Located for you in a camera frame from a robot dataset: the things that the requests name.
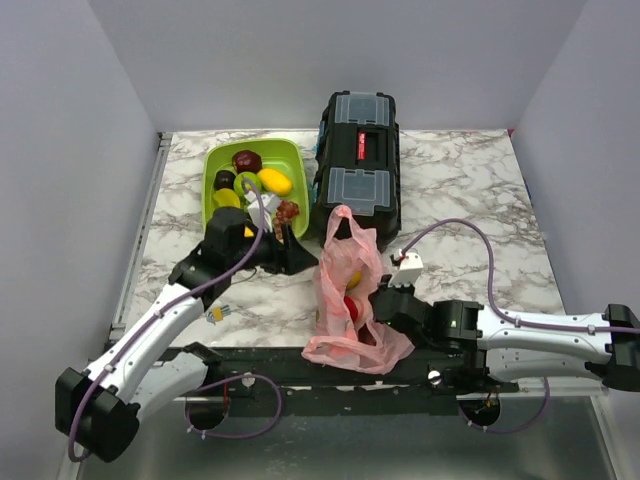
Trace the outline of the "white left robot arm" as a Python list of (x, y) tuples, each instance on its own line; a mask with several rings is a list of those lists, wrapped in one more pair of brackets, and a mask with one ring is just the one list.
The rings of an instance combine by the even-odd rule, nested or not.
[(54, 421), (68, 437), (69, 458), (80, 461), (75, 447), (81, 445), (112, 462), (129, 447), (150, 401), (135, 397), (144, 377), (173, 340), (230, 287), (237, 271), (259, 267), (292, 276), (317, 264), (291, 227), (278, 238), (238, 208), (218, 209), (203, 239), (174, 266), (135, 326), (84, 370), (68, 367), (56, 380)]

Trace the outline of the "pink plastic bag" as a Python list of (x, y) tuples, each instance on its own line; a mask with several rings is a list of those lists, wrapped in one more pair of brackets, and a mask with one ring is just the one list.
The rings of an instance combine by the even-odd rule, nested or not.
[[(385, 273), (375, 229), (361, 228), (351, 209), (339, 205), (329, 215), (324, 247), (313, 276), (318, 319), (316, 335), (302, 357), (312, 363), (364, 374), (387, 374), (409, 356), (414, 345), (403, 334), (377, 323), (369, 295)], [(347, 290), (350, 277), (361, 271), (361, 282)], [(358, 300), (362, 316), (353, 323), (344, 296)]]

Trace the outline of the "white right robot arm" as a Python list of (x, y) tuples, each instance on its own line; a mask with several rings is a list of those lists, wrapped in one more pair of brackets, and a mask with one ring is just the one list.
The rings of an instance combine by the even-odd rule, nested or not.
[(386, 283), (369, 302), (377, 322), (405, 335), (416, 348), (447, 354), (511, 351), (518, 366), (495, 368), (483, 357), (461, 365), (461, 382), (474, 392), (494, 381), (563, 376), (594, 377), (610, 389), (639, 390), (639, 319), (625, 305), (578, 316), (530, 314), (462, 300), (429, 304), (414, 296), (412, 286)]

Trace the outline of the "red fake grape bunch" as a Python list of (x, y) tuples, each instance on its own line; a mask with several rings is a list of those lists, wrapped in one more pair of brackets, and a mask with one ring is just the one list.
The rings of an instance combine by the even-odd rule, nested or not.
[(300, 213), (297, 203), (288, 200), (282, 200), (276, 209), (273, 218), (273, 225), (280, 226), (282, 224), (291, 224), (295, 217)]

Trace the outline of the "red yellow fake apple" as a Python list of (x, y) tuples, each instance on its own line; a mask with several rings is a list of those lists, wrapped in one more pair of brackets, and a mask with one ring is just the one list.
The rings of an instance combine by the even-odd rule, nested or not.
[(352, 297), (345, 295), (343, 298), (344, 304), (349, 313), (349, 317), (353, 323), (356, 323), (362, 316), (362, 305), (358, 300), (354, 300)]

